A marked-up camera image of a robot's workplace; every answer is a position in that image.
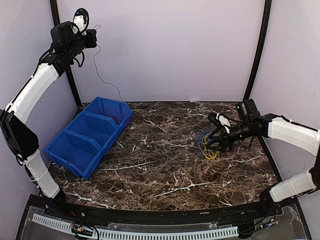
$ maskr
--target black frame post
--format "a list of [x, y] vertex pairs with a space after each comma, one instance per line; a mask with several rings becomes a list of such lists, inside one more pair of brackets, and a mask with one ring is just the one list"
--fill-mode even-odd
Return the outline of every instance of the black frame post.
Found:
[[[53, 24], [56, 26], [56, 25], [60, 24], [60, 17], [59, 17], [57, 0], [50, 0], [50, 6], [51, 6]], [[75, 104], [76, 104], [77, 108], [79, 108], [82, 105], [82, 102], [81, 102], [79, 92], [78, 92], [78, 89], [76, 86], [75, 78], [74, 78], [74, 75], [72, 74], [70, 66], [68, 66], [66, 68], [65, 74], [68, 79]]]
[[263, 52], [264, 45], [265, 45], [266, 35], [267, 35], [269, 17], [270, 17], [270, 12], [271, 12], [271, 3], [272, 3], [272, 0], [265, 0], [265, 2], [264, 2], [264, 10], [263, 10], [263, 17], [262, 17], [258, 45], [256, 47], [256, 52], [255, 52], [255, 56], [254, 56], [254, 60], [253, 60], [253, 65], [252, 65], [249, 81], [246, 86], [246, 90], [245, 90], [244, 97], [243, 97], [242, 101], [250, 98], [252, 89], [255, 84], [262, 52]]

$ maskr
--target dark marble surface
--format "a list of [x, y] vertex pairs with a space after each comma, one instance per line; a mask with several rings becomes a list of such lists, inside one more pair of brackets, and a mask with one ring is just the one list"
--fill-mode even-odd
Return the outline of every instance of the dark marble surface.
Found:
[[210, 111], [237, 119], [234, 103], [129, 103], [134, 118], [88, 181], [53, 164], [68, 202], [101, 208], [178, 211], [251, 203], [277, 182], [257, 139], [218, 160], [200, 155], [195, 137], [213, 128]]

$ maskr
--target blue plastic tray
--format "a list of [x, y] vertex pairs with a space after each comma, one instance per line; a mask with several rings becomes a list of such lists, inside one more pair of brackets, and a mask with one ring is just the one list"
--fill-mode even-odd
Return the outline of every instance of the blue plastic tray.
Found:
[[132, 116], [126, 103], [96, 97], [45, 151], [58, 166], [88, 180]]

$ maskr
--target cable bundle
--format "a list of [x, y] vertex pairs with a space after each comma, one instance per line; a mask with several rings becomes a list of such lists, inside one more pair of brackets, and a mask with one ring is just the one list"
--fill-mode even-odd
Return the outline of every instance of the cable bundle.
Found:
[[218, 161], [220, 152], [206, 148], [206, 145], [210, 142], [210, 139], [208, 139], [210, 134], [211, 134], [211, 131], [205, 131], [202, 134], [199, 134], [197, 137], [195, 137], [195, 143], [197, 144], [199, 148], [199, 153], [202, 156], [204, 156], [208, 160]]

